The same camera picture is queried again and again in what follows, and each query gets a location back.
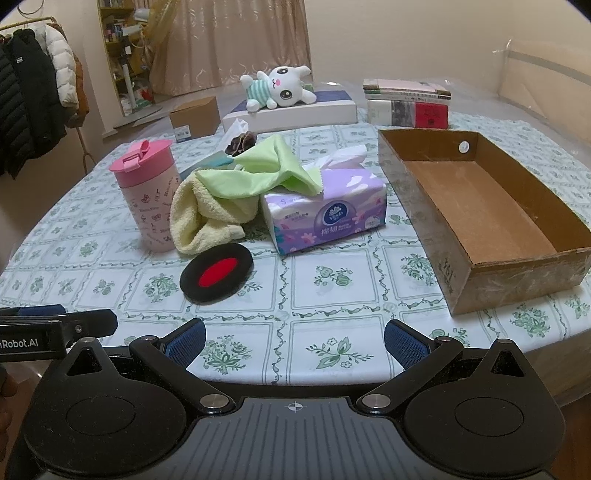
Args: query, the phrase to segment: tissue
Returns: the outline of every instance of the tissue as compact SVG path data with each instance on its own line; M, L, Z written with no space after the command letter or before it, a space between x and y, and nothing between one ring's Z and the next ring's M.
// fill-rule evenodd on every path
M361 166L365 154L364 145L344 148L311 164L321 168L324 191L317 196L283 188L261 196L265 221L281 255L385 224L387 188Z

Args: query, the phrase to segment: white label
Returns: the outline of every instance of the white label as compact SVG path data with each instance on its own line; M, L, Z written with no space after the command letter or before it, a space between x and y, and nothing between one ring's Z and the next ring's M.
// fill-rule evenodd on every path
M460 143L460 153L468 153L468 150L470 150L470 144L464 140L462 143Z
M188 125L177 127L174 129L174 136L177 139L177 142L180 142L181 140L187 140L191 138L191 129Z
M392 125L392 102L390 100L368 100L368 118L372 125Z

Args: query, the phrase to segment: tablecloth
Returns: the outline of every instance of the tablecloth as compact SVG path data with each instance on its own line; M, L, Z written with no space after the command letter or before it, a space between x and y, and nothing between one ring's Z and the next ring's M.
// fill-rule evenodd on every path
M450 124L487 136L549 185L584 222L591 219L591 171L528 123L451 113ZM222 133L173 144L179 169L211 153ZM385 178L372 125L281 134L304 163L337 148L365 144L364 166ZM425 335L450 335L466 346L488 347L495 338L508 337L525 351L590 327L589 280L570 291L451 318L391 188L386 227L286 257L277 254L258 218L246 226L241 240L254 257L244 286L224 301L191 304L178 286L190 258L142 248L108 171L126 149L121 145L107 155L27 236L0 276L1 305L110 308L119 327L101 339L108 346L126 345L146 334L163 336L201 317L207 343L189 370L206 380L256 384L385 381L402 370L384 349L384 326L392 317Z

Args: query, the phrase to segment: white box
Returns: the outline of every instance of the white box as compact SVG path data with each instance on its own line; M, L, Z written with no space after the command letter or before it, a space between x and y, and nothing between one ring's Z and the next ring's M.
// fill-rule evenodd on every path
M357 106L344 90L321 90L315 94L317 101L310 105L298 103L274 110L262 108L255 113L246 111L246 101L243 101L222 119L223 129L227 131L236 119L247 122L248 129L254 133L357 123Z

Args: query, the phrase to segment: cardboard tray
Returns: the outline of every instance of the cardboard tray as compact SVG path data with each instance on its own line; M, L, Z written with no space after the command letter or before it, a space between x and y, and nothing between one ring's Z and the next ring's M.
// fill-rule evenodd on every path
M380 131L379 163L451 314L572 288L589 271L589 229L481 134Z

